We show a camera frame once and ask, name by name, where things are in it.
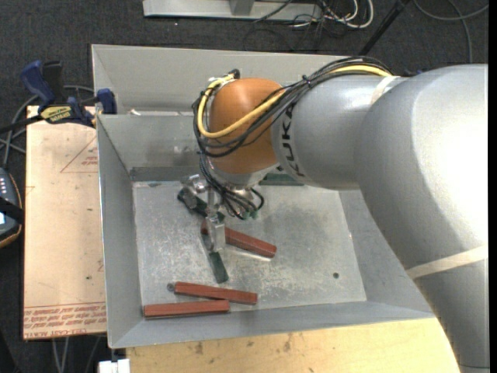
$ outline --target wooden board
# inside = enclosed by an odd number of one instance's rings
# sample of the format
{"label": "wooden board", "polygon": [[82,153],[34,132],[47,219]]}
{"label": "wooden board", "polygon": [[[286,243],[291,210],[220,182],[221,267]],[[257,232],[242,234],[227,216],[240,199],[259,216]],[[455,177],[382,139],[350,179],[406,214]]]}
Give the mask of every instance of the wooden board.
{"label": "wooden board", "polygon": [[434,318],[127,349],[133,373],[458,373]]}
{"label": "wooden board", "polygon": [[95,129],[27,127],[25,340],[106,331],[97,159]]}

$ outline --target robotic arm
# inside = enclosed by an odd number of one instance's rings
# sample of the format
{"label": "robotic arm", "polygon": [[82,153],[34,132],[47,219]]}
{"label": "robotic arm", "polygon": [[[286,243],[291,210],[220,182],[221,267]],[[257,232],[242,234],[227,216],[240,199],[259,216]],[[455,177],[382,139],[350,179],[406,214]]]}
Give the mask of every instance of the robotic arm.
{"label": "robotic arm", "polygon": [[203,174],[240,218],[276,166],[360,188],[461,370],[489,371],[487,87],[483,64],[400,78],[350,58],[286,87],[233,71],[194,105]]}

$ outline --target white tape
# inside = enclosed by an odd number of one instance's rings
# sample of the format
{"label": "white tape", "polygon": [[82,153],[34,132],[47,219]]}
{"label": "white tape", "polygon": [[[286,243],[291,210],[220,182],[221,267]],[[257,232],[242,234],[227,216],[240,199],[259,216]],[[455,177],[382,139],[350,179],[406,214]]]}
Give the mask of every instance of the white tape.
{"label": "white tape", "polygon": [[445,270],[452,270],[453,268],[462,267],[471,263],[477,263],[488,258],[488,245],[476,247],[475,249],[468,250],[448,256],[440,260],[432,261],[423,265],[418,265],[409,270],[406,270],[407,275],[411,279],[418,277],[425,277],[426,275],[436,274],[437,272],[444,272]]}
{"label": "white tape", "polygon": [[387,76],[378,83],[376,89],[374,89],[373,94],[371,95],[371,105],[373,105],[377,99],[383,95],[387,86],[398,77],[399,76]]}

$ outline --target black device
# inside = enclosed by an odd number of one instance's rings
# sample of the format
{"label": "black device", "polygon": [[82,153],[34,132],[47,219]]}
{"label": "black device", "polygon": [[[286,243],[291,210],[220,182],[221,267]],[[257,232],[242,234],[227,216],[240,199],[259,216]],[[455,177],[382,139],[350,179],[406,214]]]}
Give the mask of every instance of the black device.
{"label": "black device", "polygon": [[16,183],[6,169],[0,168],[0,248],[21,232],[24,214],[20,202]]}

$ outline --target cable bundle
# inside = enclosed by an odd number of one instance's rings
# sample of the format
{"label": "cable bundle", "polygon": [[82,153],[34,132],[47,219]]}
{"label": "cable bundle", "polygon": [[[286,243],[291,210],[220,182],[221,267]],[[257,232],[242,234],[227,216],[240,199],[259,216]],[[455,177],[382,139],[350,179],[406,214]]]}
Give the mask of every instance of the cable bundle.
{"label": "cable bundle", "polygon": [[[251,188],[251,191],[261,200],[259,206],[256,206],[247,197],[241,196],[239,193],[236,193],[220,183],[212,174],[214,167],[210,164],[208,158],[227,156],[239,148],[246,147],[256,142],[287,109],[294,108],[307,92],[318,84],[344,75],[389,76],[391,73],[381,62],[372,58],[352,57],[333,61],[309,76],[303,75],[299,82],[295,82],[271,92],[253,109],[253,111],[225,129],[214,133],[209,132],[208,130],[207,103],[214,91],[219,89],[225,82],[239,78],[239,71],[234,70],[222,78],[213,80],[212,83],[201,92],[200,97],[192,105],[194,113],[193,130],[200,147],[200,171],[205,176],[209,185],[211,185],[220,195],[221,203],[227,208],[230,215],[240,219],[247,218],[247,214],[240,213],[242,211],[253,216],[262,207],[264,199],[260,193]],[[220,141],[221,137],[231,134],[251,120],[251,124],[242,134],[232,138],[230,141]],[[263,125],[265,125],[265,127],[259,134],[252,140],[247,141],[248,137],[259,130]]]}

